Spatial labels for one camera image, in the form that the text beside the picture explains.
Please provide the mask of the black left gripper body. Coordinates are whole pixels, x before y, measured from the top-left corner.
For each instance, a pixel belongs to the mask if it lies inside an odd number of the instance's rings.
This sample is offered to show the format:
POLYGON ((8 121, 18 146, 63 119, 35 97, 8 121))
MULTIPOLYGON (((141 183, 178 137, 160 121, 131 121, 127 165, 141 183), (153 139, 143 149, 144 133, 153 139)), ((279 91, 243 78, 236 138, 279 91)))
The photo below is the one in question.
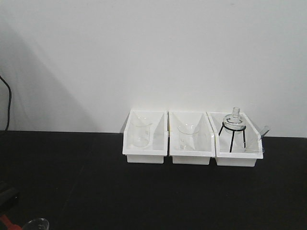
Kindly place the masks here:
POLYGON ((19 190, 7 184, 4 181, 0 182, 0 215, 5 214, 13 206, 18 203, 19 190))

